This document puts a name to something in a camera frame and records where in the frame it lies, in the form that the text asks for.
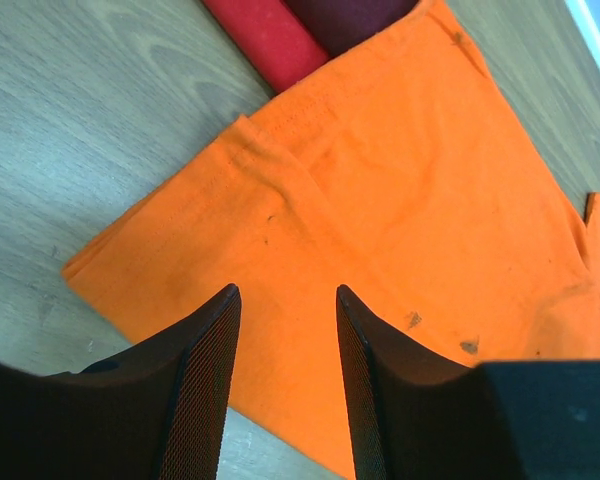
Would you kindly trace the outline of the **red t-shirt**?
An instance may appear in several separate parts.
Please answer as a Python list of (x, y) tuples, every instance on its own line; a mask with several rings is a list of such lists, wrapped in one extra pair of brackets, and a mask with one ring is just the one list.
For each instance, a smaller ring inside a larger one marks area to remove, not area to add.
[(204, 0), (219, 25), (277, 93), (329, 60), (304, 25), (279, 0)]

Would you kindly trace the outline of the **maroon t-shirt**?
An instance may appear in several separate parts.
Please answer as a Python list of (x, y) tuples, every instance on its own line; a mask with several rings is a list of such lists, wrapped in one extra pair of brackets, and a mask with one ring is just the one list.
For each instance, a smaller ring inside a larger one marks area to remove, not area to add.
[(286, 5), (331, 56), (337, 57), (408, 15), (416, 0), (288, 0)]

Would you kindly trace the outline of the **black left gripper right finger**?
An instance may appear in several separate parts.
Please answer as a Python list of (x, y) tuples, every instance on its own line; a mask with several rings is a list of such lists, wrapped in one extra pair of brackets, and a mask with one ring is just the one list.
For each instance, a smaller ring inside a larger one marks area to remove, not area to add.
[(337, 334), (359, 479), (600, 479), (600, 361), (468, 368), (347, 286)]

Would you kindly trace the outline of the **orange t-shirt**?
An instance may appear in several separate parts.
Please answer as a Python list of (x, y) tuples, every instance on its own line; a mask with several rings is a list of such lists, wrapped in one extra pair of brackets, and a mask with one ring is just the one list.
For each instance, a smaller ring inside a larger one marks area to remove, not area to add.
[(443, 1), (238, 118), (63, 275), (135, 343), (238, 285), (230, 406), (345, 478), (342, 284), (466, 366), (600, 359), (600, 195), (574, 209)]

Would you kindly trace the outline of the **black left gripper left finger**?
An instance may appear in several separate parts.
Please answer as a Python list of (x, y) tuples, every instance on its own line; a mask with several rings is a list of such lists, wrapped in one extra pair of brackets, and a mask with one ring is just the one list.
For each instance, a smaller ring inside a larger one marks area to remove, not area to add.
[(0, 479), (213, 479), (240, 329), (228, 285), (78, 373), (0, 363)]

